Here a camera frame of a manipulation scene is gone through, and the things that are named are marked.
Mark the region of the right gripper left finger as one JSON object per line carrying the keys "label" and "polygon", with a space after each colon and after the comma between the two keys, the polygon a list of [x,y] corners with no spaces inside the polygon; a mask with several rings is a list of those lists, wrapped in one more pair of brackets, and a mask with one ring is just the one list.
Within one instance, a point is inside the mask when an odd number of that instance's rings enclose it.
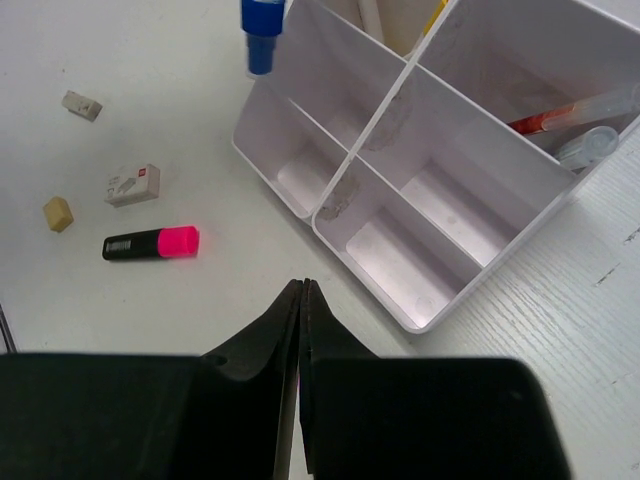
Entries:
{"label": "right gripper left finger", "polygon": [[3,356],[2,477],[286,478],[302,296],[201,356]]}

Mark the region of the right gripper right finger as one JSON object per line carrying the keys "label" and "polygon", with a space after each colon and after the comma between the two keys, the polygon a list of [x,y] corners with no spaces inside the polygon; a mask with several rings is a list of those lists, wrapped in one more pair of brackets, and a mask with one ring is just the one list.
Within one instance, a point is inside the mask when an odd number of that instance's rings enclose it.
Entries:
{"label": "right gripper right finger", "polygon": [[512,358],[379,357],[317,282],[300,306],[300,423],[316,479],[567,479],[550,409]]}

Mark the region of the pink black highlighter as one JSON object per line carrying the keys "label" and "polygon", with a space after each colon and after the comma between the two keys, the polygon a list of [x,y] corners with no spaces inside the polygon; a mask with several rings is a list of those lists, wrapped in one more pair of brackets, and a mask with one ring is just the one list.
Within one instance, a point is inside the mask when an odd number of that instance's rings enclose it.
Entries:
{"label": "pink black highlighter", "polygon": [[129,261],[193,257],[199,244],[200,232],[195,226],[167,227],[107,237],[102,258]]}

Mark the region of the grey white eraser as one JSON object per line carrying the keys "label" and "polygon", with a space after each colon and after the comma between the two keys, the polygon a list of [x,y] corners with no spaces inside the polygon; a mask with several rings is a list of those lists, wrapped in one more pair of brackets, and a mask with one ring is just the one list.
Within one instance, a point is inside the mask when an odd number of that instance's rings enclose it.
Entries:
{"label": "grey white eraser", "polygon": [[94,122],[103,109],[99,102],[71,90],[65,93],[61,105],[68,112],[90,122]]}

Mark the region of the green gel pen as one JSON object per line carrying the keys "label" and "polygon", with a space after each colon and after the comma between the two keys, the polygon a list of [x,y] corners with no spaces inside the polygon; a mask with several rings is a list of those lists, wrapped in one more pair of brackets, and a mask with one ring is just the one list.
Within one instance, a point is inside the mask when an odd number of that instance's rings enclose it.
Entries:
{"label": "green gel pen", "polygon": [[618,145],[619,134],[615,129],[598,126],[566,143],[554,157],[561,166],[575,171],[604,160]]}

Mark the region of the clear blue pen pack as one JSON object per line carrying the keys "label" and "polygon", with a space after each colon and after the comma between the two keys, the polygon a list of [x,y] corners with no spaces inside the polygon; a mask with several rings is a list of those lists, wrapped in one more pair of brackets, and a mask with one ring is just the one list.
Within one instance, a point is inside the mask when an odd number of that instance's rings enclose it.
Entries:
{"label": "clear blue pen pack", "polygon": [[247,67],[254,76],[273,68],[277,38],[283,31],[285,0],[241,0],[241,28],[245,33]]}

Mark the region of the red gel pen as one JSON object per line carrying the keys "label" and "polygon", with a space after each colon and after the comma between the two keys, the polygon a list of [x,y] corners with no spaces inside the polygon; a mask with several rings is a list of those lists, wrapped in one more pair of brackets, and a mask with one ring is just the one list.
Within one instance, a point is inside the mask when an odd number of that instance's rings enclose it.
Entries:
{"label": "red gel pen", "polygon": [[639,84],[601,93],[508,123],[521,135],[536,135],[639,111]]}

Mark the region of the yellow capped white marker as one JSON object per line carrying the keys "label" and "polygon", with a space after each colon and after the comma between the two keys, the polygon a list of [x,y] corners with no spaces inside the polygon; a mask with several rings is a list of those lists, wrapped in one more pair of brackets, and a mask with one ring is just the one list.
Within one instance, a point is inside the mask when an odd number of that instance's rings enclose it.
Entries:
{"label": "yellow capped white marker", "polygon": [[431,15],[430,19],[428,20],[428,22],[426,23],[425,27],[423,28],[422,31],[422,35],[426,36],[429,31],[431,30],[431,28],[433,27],[433,25],[435,24],[435,22],[437,21],[438,17],[441,15],[441,13],[443,12],[443,10],[446,8],[448,4],[448,0],[440,0],[439,3],[437,4],[433,14]]}

